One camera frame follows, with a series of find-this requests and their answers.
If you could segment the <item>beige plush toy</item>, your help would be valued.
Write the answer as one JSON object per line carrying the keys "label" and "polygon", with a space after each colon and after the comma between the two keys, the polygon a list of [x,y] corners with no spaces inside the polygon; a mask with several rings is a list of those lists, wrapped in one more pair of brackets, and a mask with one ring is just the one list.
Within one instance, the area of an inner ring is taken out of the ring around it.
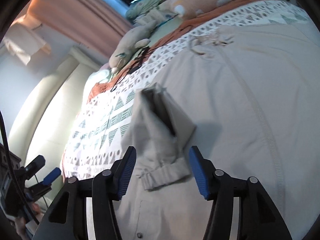
{"label": "beige plush toy", "polygon": [[146,25],[132,28],[123,36],[109,59],[112,74],[119,72],[136,51],[150,43],[149,38],[156,25],[157,22],[153,20]]}

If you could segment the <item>patterned white bedspread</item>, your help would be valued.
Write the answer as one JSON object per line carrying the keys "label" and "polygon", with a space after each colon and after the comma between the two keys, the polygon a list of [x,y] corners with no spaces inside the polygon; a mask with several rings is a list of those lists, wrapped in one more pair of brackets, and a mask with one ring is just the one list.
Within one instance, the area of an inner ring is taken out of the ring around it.
{"label": "patterned white bedspread", "polygon": [[221,25],[244,27],[270,23],[305,23],[311,18],[305,10],[283,1],[263,0],[220,13],[217,9],[201,17],[200,24],[177,28],[178,37],[157,45],[139,70],[125,73],[109,90],[103,90],[82,106],[60,163],[65,178],[91,178],[122,158],[120,141],[129,127],[136,90],[148,86],[157,73],[176,56],[193,37],[212,34]]}

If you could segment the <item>rust orange bed sheet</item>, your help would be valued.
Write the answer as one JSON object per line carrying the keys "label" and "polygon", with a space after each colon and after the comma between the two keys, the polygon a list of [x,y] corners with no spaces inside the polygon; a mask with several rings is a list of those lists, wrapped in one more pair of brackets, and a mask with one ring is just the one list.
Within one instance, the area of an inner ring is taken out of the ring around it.
{"label": "rust orange bed sheet", "polygon": [[228,12],[230,10],[236,9],[240,6],[247,5],[252,2],[257,1],[263,1],[263,0],[235,0],[231,1],[226,5],[223,5],[221,7],[218,7],[210,12],[207,12],[205,14],[202,14],[196,18],[193,18],[191,20],[185,20],[183,21],[178,27],[173,29],[172,31],[169,30],[170,23],[166,23],[163,25],[164,30],[167,32],[165,36],[161,37],[155,44],[151,45],[148,52],[146,53],[138,53],[137,56],[133,57],[127,65],[120,70],[118,74],[116,74],[115,77],[111,79],[108,83],[96,83],[93,88],[91,89],[88,96],[85,96],[85,103],[89,103],[95,96],[97,96],[100,93],[104,93],[108,90],[110,90],[119,79],[122,77],[125,77],[127,74],[132,74],[135,70],[134,68],[138,67],[139,63],[144,63],[145,61],[148,61],[151,54],[159,47],[164,46],[184,34],[188,33],[189,31],[195,29],[196,27],[216,18],[220,15],[224,14],[225,12]]}

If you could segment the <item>beige cloth on wall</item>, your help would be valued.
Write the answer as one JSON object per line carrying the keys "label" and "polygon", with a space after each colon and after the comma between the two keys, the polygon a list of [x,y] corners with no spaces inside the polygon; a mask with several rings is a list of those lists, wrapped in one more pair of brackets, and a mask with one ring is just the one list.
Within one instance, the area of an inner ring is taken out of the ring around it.
{"label": "beige cloth on wall", "polygon": [[15,20],[4,35],[3,42],[8,52],[18,57],[24,65],[27,65],[39,50],[48,55],[52,51],[51,46],[35,32],[39,27],[42,27],[39,20],[25,14]]}

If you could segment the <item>green floral blanket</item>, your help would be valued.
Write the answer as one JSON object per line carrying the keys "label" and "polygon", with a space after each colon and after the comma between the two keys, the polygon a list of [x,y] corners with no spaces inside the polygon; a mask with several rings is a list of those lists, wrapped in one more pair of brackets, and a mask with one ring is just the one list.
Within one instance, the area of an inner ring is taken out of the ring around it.
{"label": "green floral blanket", "polygon": [[146,15],[151,9],[156,8],[159,4],[166,0],[137,0],[131,3],[125,17],[133,22],[137,17]]}

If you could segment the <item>pink curtain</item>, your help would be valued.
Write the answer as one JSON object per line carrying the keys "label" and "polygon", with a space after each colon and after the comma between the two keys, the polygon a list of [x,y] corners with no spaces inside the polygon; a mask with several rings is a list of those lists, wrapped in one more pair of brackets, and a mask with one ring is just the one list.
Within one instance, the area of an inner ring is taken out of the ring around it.
{"label": "pink curtain", "polygon": [[116,46],[131,29],[103,0],[31,0],[27,13],[92,48]]}

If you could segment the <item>beige large garment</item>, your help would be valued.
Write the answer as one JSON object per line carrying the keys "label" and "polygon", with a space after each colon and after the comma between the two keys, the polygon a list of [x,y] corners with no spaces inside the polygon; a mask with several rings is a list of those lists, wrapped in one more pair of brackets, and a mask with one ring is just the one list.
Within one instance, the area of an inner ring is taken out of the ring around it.
{"label": "beige large garment", "polygon": [[123,239],[202,239],[211,202],[191,146],[235,178],[257,177],[293,239],[319,216],[319,30],[222,26],[194,37],[136,92],[121,146],[137,151],[115,205]]}

